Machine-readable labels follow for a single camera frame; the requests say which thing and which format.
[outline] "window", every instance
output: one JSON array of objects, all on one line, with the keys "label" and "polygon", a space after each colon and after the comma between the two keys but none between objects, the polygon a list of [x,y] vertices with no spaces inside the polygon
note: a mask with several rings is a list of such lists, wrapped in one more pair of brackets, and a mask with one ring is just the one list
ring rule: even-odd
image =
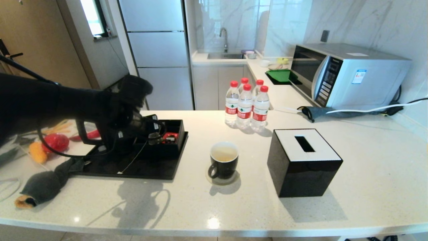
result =
[{"label": "window", "polygon": [[108,37],[106,20],[101,9],[100,0],[80,0],[80,2],[82,3],[92,35]]}]

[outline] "cabinet door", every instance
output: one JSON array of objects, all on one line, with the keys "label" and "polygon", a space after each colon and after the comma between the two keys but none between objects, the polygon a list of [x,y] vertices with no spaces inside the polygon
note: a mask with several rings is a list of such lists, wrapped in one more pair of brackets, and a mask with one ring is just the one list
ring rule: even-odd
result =
[{"label": "cabinet door", "polygon": [[226,92],[230,87],[230,81],[236,80],[241,84],[244,76],[243,66],[218,67],[218,109],[224,110],[226,106]]},{"label": "cabinet door", "polygon": [[254,79],[253,75],[251,74],[250,68],[248,65],[244,65],[244,77],[248,78],[248,83],[251,85],[251,91],[256,86],[256,80]]},{"label": "cabinet door", "polygon": [[218,110],[218,73],[217,67],[193,67],[193,85],[195,86],[196,110]]},{"label": "cabinet door", "polygon": [[183,31],[180,0],[120,0],[127,31]]}]

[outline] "microwave label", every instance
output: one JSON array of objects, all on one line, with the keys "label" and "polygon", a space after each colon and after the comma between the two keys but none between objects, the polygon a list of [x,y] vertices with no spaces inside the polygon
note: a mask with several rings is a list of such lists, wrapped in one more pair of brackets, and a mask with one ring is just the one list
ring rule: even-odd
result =
[{"label": "microwave label", "polygon": [[364,76],[366,75],[367,70],[366,69],[359,69],[355,73],[354,80],[352,81],[353,84],[361,84],[363,81]]},{"label": "microwave label", "polygon": [[362,54],[362,53],[346,53],[346,54],[349,54],[349,55],[352,55],[352,56],[368,56],[368,55]]}]

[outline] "refrigerator door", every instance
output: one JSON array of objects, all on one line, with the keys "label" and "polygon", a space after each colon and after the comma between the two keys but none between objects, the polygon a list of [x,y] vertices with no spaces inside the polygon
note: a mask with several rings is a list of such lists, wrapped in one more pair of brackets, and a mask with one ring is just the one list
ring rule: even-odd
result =
[{"label": "refrigerator door", "polygon": [[183,31],[180,0],[119,0],[126,30]]},{"label": "refrigerator door", "polygon": [[153,85],[150,110],[193,110],[189,68],[139,68],[138,73]]},{"label": "refrigerator door", "polygon": [[138,67],[188,67],[184,33],[129,33]]}]

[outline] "tissue box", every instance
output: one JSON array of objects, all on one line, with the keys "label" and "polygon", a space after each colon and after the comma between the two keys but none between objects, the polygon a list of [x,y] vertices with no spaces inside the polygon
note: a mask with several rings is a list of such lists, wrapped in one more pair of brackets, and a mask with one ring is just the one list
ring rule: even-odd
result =
[{"label": "tissue box", "polygon": [[273,131],[267,165],[279,197],[322,196],[342,162],[315,129]]}]

